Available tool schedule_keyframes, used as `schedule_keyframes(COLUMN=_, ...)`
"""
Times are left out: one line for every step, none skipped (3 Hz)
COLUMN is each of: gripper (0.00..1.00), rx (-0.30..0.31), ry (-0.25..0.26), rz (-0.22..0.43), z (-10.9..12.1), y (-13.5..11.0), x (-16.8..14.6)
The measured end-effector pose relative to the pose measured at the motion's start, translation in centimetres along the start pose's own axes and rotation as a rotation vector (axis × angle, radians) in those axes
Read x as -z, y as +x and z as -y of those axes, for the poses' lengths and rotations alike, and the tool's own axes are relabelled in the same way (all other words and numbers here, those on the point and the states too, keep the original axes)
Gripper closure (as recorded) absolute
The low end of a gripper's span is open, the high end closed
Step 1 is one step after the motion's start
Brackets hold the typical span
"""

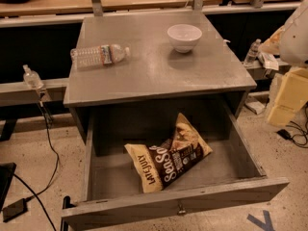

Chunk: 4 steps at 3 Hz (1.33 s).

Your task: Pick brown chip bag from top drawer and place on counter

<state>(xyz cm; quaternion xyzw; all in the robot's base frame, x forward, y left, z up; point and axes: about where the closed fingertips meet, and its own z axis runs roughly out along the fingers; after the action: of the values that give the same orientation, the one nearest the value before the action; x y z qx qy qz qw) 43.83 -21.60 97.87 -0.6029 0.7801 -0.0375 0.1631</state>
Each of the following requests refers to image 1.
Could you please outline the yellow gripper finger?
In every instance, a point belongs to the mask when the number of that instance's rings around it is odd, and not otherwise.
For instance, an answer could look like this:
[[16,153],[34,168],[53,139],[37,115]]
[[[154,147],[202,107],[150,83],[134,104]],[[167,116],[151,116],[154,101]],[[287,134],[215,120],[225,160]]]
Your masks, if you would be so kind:
[[286,126],[308,102],[308,69],[291,68],[269,102],[267,124]]

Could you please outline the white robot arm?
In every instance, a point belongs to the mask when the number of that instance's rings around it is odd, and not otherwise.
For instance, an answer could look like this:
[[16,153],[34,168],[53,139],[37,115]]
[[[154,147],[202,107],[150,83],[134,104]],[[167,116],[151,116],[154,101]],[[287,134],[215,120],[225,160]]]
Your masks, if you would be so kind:
[[292,66],[281,78],[267,118],[268,124],[284,127],[308,101],[308,0],[265,42],[264,51]]

